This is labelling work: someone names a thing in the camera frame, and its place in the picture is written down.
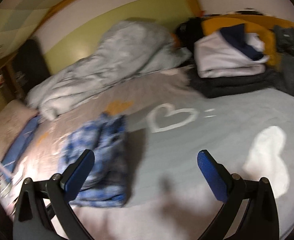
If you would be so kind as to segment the blue white plaid shirt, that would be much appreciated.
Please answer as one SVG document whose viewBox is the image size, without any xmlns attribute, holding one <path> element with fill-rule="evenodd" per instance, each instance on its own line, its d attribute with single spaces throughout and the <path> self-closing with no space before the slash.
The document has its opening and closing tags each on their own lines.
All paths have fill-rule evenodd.
<svg viewBox="0 0 294 240">
<path fill-rule="evenodd" d="M 59 154 L 58 172 L 63 173 L 84 150 L 95 156 L 94 165 L 71 205 L 121 207 L 127 200 L 129 165 L 126 150 L 126 117 L 103 113 L 67 136 Z"/>
</svg>

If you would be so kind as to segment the beige pillow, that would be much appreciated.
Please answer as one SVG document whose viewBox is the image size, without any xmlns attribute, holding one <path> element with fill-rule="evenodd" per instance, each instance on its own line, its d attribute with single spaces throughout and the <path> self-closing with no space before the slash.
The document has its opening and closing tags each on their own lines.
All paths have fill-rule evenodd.
<svg viewBox="0 0 294 240">
<path fill-rule="evenodd" d="M 28 108 L 19 100 L 12 100 L 0 112 L 0 161 L 27 123 L 38 115 L 38 111 Z"/>
</svg>

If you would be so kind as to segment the grey printed bed sheet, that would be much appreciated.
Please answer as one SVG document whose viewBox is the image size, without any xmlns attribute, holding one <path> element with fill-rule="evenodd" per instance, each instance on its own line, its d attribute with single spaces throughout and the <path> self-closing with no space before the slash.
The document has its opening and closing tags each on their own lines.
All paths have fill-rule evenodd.
<svg viewBox="0 0 294 240">
<path fill-rule="evenodd" d="M 183 69 L 139 77 L 44 122 L 17 176 L 47 180 L 68 135 L 118 106 L 126 117 L 125 204 L 73 207 L 95 239 L 197 239 L 221 207 L 196 161 L 208 150 L 231 173 L 267 177 L 280 239 L 294 229 L 294 97 L 273 88 L 215 99 L 186 87 Z"/>
</svg>

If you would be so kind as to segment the black folded garment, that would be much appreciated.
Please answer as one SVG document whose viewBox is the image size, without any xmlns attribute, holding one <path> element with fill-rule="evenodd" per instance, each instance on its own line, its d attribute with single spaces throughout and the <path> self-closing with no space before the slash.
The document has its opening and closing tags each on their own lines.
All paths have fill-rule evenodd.
<svg viewBox="0 0 294 240">
<path fill-rule="evenodd" d="M 199 76 L 195 67 L 188 70 L 186 74 L 189 87 L 209 99 L 250 93 L 269 87 L 285 88 L 282 75 L 270 68 L 261 74 L 249 76 L 204 78 Z"/>
</svg>

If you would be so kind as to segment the dark wardrobe shelf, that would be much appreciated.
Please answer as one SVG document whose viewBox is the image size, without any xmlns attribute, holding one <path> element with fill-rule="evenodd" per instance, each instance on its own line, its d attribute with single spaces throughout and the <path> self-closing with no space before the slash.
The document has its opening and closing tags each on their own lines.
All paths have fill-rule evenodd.
<svg viewBox="0 0 294 240">
<path fill-rule="evenodd" d="M 36 85 L 51 76 L 39 44 L 28 39 L 16 55 L 1 69 L 5 83 L 14 98 L 25 98 Z"/>
</svg>

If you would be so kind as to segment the white navy folded garment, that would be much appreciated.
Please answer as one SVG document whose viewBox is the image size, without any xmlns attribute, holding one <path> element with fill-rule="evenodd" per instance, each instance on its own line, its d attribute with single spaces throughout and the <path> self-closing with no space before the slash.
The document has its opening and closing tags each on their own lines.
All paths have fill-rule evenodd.
<svg viewBox="0 0 294 240">
<path fill-rule="evenodd" d="M 265 72 L 269 56 L 258 34 L 245 24 L 223 27 L 194 44 L 194 59 L 201 78 L 252 76 Z"/>
</svg>

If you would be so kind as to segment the dark grey jeans pile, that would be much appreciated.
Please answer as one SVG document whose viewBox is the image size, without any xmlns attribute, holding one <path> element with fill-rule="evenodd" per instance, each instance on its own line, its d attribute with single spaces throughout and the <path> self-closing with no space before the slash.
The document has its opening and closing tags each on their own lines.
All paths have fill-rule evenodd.
<svg viewBox="0 0 294 240">
<path fill-rule="evenodd" d="M 279 70 L 274 79 L 274 87 L 294 96 L 294 28 L 275 25 L 276 49 L 280 53 Z"/>
</svg>

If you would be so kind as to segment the light grey crumpled duvet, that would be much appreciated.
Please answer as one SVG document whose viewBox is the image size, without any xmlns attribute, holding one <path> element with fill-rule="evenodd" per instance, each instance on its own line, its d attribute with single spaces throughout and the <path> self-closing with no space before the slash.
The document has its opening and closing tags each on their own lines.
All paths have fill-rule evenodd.
<svg viewBox="0 0 294 240">
<path fill-rule="evenodd" d="M 33 87 L 25 101 L 52 121 L 120 82 L 176 68 L 190 57 L 187 48 L 175 47 L 167 28 L 120 21 L 104 33 L 93 54 Z"/>
</svg>

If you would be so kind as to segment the black bag by headboard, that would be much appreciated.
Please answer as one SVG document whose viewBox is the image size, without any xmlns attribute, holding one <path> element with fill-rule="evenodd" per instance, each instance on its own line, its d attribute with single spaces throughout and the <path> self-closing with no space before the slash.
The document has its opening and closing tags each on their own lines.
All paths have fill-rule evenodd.
<svg viewBox="0 0 294 240">
<path fill-rule="evenodd" d="M 175 29 L 174 34 L 181 47 L 187 48 L 191 53 L 194 53 L 195 42 L 204 37 L 202 22 L 203 19 L 200 17 L 189 18 Z"/>
</svg>

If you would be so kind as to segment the orange wooden bed frame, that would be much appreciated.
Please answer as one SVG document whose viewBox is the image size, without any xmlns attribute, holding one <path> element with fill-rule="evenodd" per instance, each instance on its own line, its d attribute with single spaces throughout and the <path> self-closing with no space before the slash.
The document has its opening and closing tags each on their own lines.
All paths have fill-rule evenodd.
<svg viewBox="0 0 294 240">
<path fill-rule="evenodd" d="M 281 56 L 276 50 L 276 39 L 272 29 L 275 25 L 282 28 L 294 28 L 294 22 L 272 16 L 228 14 L 204 18 L 202 29 L 204 35 L 208 36 L 222 27 L 242 23 L 247 33 L 258 34 L 265 43 L 264 53 L 269 56 L 267 66 L 279 72 Z"/>
</svg>

